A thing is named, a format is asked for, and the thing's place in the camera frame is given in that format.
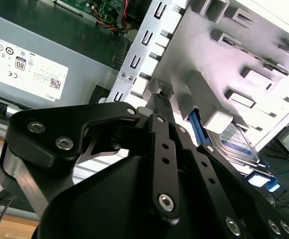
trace circuit board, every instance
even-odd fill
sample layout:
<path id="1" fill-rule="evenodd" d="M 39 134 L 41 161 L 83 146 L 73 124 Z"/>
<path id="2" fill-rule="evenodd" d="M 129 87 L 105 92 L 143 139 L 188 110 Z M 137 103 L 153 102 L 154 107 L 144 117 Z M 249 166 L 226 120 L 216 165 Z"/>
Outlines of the circuit board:
<path id="1" fill-rule="evenodd" d="M 107 22 L 115 24 L 121 22 L 123 11 L 123 0 L 61 0 L 64 3 L 96 17 L 95 9 L 98 14 Z"/>

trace screw hole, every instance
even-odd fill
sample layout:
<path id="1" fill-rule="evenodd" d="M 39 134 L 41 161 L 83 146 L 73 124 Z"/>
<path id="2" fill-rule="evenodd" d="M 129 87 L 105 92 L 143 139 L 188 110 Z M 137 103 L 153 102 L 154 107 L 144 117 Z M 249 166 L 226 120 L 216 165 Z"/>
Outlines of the screw hole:
<path id="1" fill-rule="evenodd" d="M 209 178 L 210 183 L 215 184 L 215 181 L 213 178 Z"/>
<path id="2" fill-rule="evenodd" d="M 162 146 L 163 146 L 165 149 L 169 149 L 169 146 L 166 145 L 165 143 L 163 143 Z"/>
<path id="3" fill-rule="evenodd" d="M 165 164 L 169 164 L 169 163 L 170 163 L 169 159 L 167 159 L 167 158 L 162 158 L 162 161 L 163 161 Z"/>

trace power supply label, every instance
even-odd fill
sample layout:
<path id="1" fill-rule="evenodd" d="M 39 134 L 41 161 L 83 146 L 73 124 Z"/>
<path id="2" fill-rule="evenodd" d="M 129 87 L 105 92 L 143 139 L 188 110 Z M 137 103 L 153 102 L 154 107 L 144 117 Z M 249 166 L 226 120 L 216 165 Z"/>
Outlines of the power supply label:
<path id="1" fill-rule="evenodd" d="M 55 101 L 68 68 L 0 39 L 0 82 Z"/>
<path id="2" fill-rule="evenodd" d="M 241 132 L 230 123 L 229 126 L 220 134 L 221 142 L 232 149 L 252 156 L 253 153 L 250 147 L 247 145 Z"/>

